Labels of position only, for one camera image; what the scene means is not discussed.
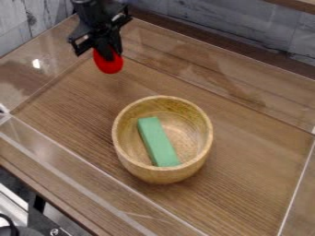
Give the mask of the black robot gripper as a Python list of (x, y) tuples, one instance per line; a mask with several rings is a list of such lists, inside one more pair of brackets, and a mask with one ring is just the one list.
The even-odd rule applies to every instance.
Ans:
[(116, 0), (71, 0), (79, 25), (68, 36), (68, 43), (80, 56), (94, 48), (106, 61), (114, 61), (114, 49), (123, 53), (120, 29), (134, 19), (128, 4)]

